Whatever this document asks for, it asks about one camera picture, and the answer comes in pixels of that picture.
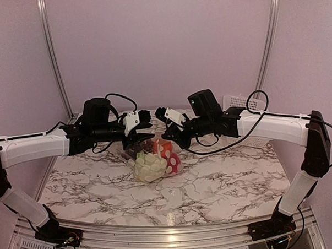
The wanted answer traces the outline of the fake orange carrot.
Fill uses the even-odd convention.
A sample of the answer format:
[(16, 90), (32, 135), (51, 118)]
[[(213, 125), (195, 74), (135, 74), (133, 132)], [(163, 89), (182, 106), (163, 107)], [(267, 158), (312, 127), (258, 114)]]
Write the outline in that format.
[(153, 153), (158, 154), (164, 159), (169, 159), (172, 155), (172, 143), (164, 139), (153, 142)]

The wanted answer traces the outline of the fake red grapes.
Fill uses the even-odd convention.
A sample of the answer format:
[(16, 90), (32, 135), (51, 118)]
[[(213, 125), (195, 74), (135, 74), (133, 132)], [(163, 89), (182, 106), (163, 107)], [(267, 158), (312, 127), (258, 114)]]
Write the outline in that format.
[(128, 148), (121, 154), (121, 157), (123, 157), (126, 160), (128, 159), (135, 160), (137, 159), (137, 156), (140, 153), (148, 154), (152, 152), (153, 152), (153, 141), (151, 139), (148, 139), (144, 142), (140, 142)]

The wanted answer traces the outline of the clear zip top bag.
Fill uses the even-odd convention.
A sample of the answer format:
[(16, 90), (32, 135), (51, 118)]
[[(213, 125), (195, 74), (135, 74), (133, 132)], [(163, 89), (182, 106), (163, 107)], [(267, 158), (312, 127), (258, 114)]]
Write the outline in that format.
[(172, 177), (183, 172), (183, 164), (173, 151), (172, 142), (161, 137), (161, 132), (154, 137), (121, 152), (136, 180), (149, 183), (164, 177)]

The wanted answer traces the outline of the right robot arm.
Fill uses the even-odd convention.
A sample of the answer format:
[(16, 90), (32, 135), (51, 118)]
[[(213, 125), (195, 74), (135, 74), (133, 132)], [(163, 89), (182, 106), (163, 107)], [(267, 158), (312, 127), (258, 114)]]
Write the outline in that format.
[[(248, 225), (248, 234), (252, 240), (279, 236), (296, 229), (293, 215), (300, 204), (311, 195), (317, 182), (329, 172), (330, 138), (329, 126), (319, 111), (309, 115), (289, 115), (270, 113), (263, 110), (251, 110), (249, 101), (244, 107), (229, 107), (223, 110), (212, 91), (201, 90), (188, 97), (195, 118), (176, 110), (159, 107), (155, 117), (166, 125), (162, 138), (175, 142), (180, 149), (194, 155), (208, 156), (225, 150), (242, 148), (242, 143), (249, 137), (264, 140), (265, 143), (255, 148), (260, 158), (276, 158), (270, 141), (281, 140), (306, 148), (300, 170), (292, 180), (286, 193), (281, 196), (270, 219)], [(234, 138), (235, 142), (214, 152), (196, 152), (189, 147), (192, 140), (204, 135)]]

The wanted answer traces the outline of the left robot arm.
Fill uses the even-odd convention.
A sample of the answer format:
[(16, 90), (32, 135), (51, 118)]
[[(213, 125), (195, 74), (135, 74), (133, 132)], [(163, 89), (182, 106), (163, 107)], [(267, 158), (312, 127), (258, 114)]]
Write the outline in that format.
[(39, 240), (59, 245), (79, 244), (81, 230), (62, 227), (52, 210), (38, 203), (7, 179), (7, 169), (37, 160), (51, 161), (60, 156), (73, 156), (94, 150), (101, 142), (120, 142), (127, 150), (153, 137), (143, 133), (152, 126), (148, 110), (119, 114), (108, 97), (84, 102), (83, 112), (74, 123), (58, 122), (46, 132), (0, 137), (0, 203), (24, 217)]

